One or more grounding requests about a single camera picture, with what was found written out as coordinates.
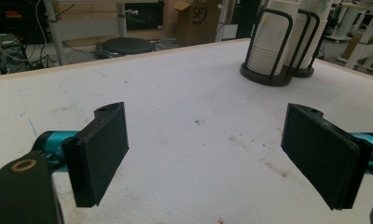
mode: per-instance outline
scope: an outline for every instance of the cable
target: cable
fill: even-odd
[[[64,44],[67,48],[72,49],[72,50],[74,50],[74,51],[78,51],[78,52],[81,52],[81,53],[87,53],[87,54],[92,54],[92,53],[94,53],[94,51],[84,51],[84,50],[80,50],[80,49],[75,49],[75,48],[73,48],[73,47],[67,45],[66,43],[63,43],[63,44]]]
[[[59,14],[57,14],[55,17],[57,18],[58,16],[62,15],[64,12],[70,10],[70,8],[72,8],[73,6],[75,6],[76,4],[72,4],[70,7],[68,7],[66,10],[60,12]]]
[[[38,0],[38,2],[35,4],[35,18],[37,20],[39,29],[41,30],[42,36],[44,37],[44,46],[41,48],[40,52],[40,59],[42,60],[42,52],[44,51],[45,46],[47,45],[47,37],[45,36],[44,30],[42,29],[41,23],[38,19],[38,4],[41,2],[41,0]]]

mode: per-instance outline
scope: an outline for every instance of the white table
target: white table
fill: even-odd
[[[54,1],[71,4],[119,3],[119,16],[118,18],[110,19],[58,21],[52,5]],[[158,0],[44,0],[59,64],[67,64],[62,46],[63,40],[114,34],[126,37],[125,3],[156,2],[158,2]]]
[[[54,175],[66,223],[369,223],[373,176],[353,210],[330,211],[280,144],[288,103],[373,132],[373,77],[317,60],[310,78],[259,85],[239,73],[248,43],[1,76],[0,168],[123,101],[131,149],[100,206],[75,208],[68,175]]]

